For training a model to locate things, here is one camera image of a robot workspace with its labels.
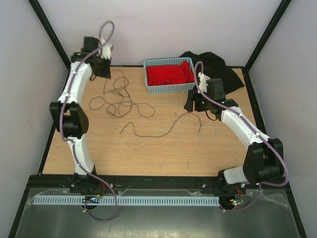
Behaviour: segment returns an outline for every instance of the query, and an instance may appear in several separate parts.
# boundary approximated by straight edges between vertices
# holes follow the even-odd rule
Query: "red fabric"
[[[194,75],[187,61],[182,65],[148,66],[147,76],[149,86],[194,82]]]

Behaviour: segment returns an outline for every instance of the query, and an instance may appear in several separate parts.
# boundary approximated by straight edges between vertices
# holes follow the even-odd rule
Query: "light blue basket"
[[[181,65],[184,61],[187,61],[191,71],[194,71],[194,66],[192,59],[189,57],[183,58],[167,58],[167,59],[149,59],[144,61],[144,75],[145,75],[145,85],[148,88],[149,93],[172,93],[172,92],[185,92],[192,90],[195,83],[182,83],[182,84],[170,84],[170,85],[160,85],[160,86],[149,86],[147,77],[147,66],[154,65]]]

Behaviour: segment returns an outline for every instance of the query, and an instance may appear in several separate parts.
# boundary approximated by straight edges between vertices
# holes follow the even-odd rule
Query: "black cloth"
[[[226,94],[231,93],[238,88],[244,87],[239,76],[228,66],[225,61],[211,52],[205,52],[200,55],[196,55],[190,51],[185,52],[180,57],[190,57],[195,64],[198,61],[202,61],[204,64],[204,75],[209,78],[220,78],[223,82],[223,89]],[[197,75],[201,71],[200,65],[197,67]]]

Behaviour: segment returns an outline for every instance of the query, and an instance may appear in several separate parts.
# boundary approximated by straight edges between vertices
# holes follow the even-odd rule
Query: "table surface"
[[[244,82],[241,69],[233,69]],[[129,80],[127,90],[133,103],[147,103],[155,109],[152,117],[140,116],[136,106],[122,118],[116,118],[107,113],[109,105],[99,97],[104,97],[108,103],[122,102],[123,98],[113,89],[114,81],[122,77]],[[115,87],[124,85],[124,79],[119,78]],[[246,87],[227,95],[241,107],[247,118],[255,123]],[[163,135],[175,120],[186,113],[183,109],[187,100],[187,92],[149,94],[144,83],[142,67],[113,67],[111,80],[97,77],[88,81],[82,108],[89,118],[87,141],[90,156],[100,175],[144,175],[144,176],[216,176],[218,171],[243,164],[246,149],[229,127],[221,121],[209,120],[205,113],[194,112],[201,119],[202,127],[199,133],[199,119],[193,114],[186,114],[178,120],[173,130],[160,138],[136,137],[138,135]],[[114,106],[108,110],[115,113]],[[146,104],[138,105],[143,116],[153,114],[153,109]],[[123,115],[129,107],[120,106]],[[43,170],[44,174],[73,174],[74,161],[68,144],[62,141],[60,133],[55,132],[49,154]]]

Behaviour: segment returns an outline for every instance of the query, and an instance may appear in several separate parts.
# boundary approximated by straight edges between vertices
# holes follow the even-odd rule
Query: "gray wall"
[[[0,237],[7,237],[52,125],[66,68],[28,1],[0,3]]]
[[[251,69],[269,135],[284,144],[308,237],[317,234],[316,9],[316,0],[293,0]]]
[[[113,64],[212,51],[245,65],[280,0],[39,0],[66,53],[97,36],[105,20],[115,33]]]

